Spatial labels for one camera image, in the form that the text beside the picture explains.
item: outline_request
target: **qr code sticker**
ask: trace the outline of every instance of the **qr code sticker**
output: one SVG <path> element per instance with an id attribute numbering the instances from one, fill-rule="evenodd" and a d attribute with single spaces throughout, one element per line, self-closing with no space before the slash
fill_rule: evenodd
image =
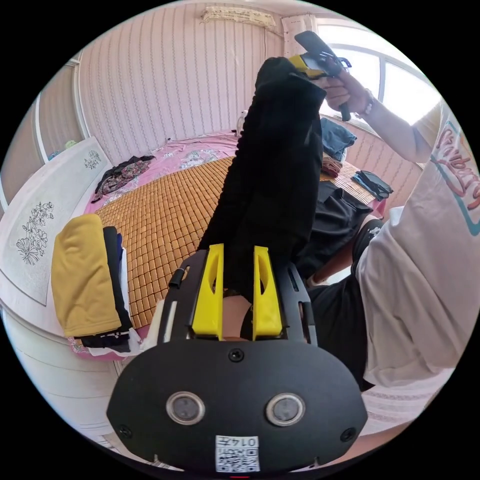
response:
<path id="1" fill-rule="evenodd" d="M 259 438 L 217 435 L 215 465 L 217 472 L 259 472 Z"/>

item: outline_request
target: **curtain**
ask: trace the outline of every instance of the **curtain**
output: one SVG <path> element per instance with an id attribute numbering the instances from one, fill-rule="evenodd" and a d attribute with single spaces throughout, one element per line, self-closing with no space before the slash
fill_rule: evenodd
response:
<path id="1" fill-rule="evenodd" d="M 294 55 L 304 54 L 305 49 L 302 48 L 295 40 L 295 35 L 306 30 L 317 32 L 317 19 L 314 15 L 297 15 L 288 16 L 281 19 L 283 25 L 284 47 L 283 55 L 287 58 Z"/>

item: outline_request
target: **striped wallpaper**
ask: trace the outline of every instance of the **striped wallpaper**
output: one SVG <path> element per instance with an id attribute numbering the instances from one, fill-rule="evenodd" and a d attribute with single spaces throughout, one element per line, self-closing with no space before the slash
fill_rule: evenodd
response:
<path id="1" fill-rule="evenodd" d="M 113 164 L 168 138 L 234 129 L 250 106 L 263 61 L 283 54 L 283 39 L 263 28 L 202 23 L 206 5 L 156 8 L 84 49 L 79 83 L 85 119 Z M 281 19 L 274 18 L 281 33 Z"/>
<path id="2" fill-rule="evenodd" d="M 69 140 L 83 140 L 75 112 L 73 80 L 74 68 L 66 65 L 41 92 L 39 125 L 47 155 L 64 150 Z"/>

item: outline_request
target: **bamboo sleeping mat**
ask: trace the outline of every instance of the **bamboo sleeping mat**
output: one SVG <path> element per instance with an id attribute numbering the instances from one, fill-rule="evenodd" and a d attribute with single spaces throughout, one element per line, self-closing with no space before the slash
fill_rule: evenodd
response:
<path id="1" fill-rule="evenodd" d="M 96 212 L 104 227 L 116 227 L 123 237 L 134 328 L 150 324 L 158 300 L 167 294 L 172 273 L 197 249 L 231 163 L 228 157 L 177 171 Z M 373 197 L 350 180 L 357 169 L 350 164 L 343 169 L 335 180 L 327 175 L 320 180 L 330 180 L 361 202 L 371 202 Z"/>

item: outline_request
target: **white bottle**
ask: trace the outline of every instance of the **white bottle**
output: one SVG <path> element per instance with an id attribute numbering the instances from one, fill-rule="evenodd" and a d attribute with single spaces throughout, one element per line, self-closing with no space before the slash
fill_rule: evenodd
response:
<path id="1" fill-rule="evenodd" d="M 243 110 L 240 114 L 240 118 L 236 122 L 236 132 L 235 136 L 240 137 L 242 135 L 242 130 L 244 129 L 245 117 L 247 116 L 248 110 Z"/>

